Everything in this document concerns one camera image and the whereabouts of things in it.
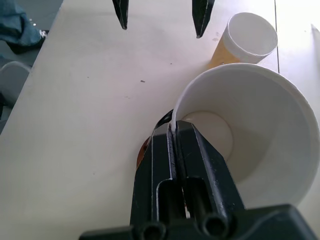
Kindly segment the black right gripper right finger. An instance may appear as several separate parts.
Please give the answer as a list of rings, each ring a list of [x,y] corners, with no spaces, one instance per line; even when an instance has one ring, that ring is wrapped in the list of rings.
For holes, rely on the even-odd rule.
[[[223,156],[189,122],[176,122],[175,140],[186,207],[192,218],[230,218],[245,209]]]

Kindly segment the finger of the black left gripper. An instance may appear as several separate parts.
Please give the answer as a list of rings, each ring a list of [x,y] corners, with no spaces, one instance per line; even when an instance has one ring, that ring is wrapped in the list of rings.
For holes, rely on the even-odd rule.
[[[116,16],[123,30],[128,27],[129,0],[112,0]]]
[[[216,0],[192,0],[192,18],[197,39],[200,39],[206,31],[215,1]]]

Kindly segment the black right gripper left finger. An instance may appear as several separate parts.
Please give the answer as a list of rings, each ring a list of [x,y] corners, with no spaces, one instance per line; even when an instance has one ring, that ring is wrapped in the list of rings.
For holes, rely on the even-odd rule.
[[[170,223],[185,218],[185,201],[176,168],[172,111],[162,117],[137,157],[131,223]]]

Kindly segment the large white paper cup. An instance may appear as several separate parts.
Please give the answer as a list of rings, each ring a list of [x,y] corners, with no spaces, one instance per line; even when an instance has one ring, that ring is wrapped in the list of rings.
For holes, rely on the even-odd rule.
[[[286,78],[249,63],[207,70],[185,87],[163,129],[177,133],[180,120],[222,155],[247,208],[302,207],[320,164],[320,131]]]

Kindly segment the orange paper cup white inside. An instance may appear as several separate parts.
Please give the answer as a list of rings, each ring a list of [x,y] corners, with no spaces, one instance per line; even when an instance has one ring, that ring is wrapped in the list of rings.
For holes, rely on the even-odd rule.
[[[278,45],[275,28],[263,17],[240,12],[232,16],[225,27],[208,68],[233,63],[257,64]]]

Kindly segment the black shoe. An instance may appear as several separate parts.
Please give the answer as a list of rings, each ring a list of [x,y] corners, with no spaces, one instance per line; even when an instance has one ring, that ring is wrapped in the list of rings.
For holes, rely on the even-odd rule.
[[[6,44],[9,46],[11,51],[16,55],[21,55],[30,51],[39,50],[42,47],[44,41],[46,40],[49,34],[49,30],[39,30],[39,33],[40,33],[40,40],[35,44],[28,45],[28,46],[8,43],[8,42]]]

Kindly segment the blue denim fabric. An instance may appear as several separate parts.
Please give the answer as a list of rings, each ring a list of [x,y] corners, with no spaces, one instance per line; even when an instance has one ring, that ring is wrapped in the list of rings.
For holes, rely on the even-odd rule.
[[[40,30],[30,23],[15,0],[0,0],[0,41],[31,46],[40,40]]]

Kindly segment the grey rounded bin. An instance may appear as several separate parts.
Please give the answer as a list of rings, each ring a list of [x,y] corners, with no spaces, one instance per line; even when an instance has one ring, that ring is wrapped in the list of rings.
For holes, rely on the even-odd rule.
[[[31,71],[31,66],[0,58],[0,97],[13,108]]]

